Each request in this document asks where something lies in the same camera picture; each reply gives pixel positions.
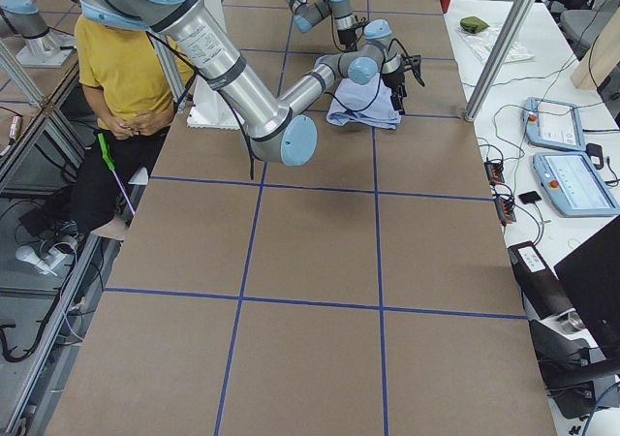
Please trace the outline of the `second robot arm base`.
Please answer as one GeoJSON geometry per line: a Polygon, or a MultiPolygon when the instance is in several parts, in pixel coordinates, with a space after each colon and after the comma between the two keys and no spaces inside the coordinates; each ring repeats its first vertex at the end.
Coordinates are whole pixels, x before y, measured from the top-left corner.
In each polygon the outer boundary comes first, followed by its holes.
{"type": "Polygon", "coordinates": [[[60,68],[75,48],[72,35],[52,29],[31,0],[1,0],[1,38],[21,38],[16,55],[26,68],[60,68]]]}

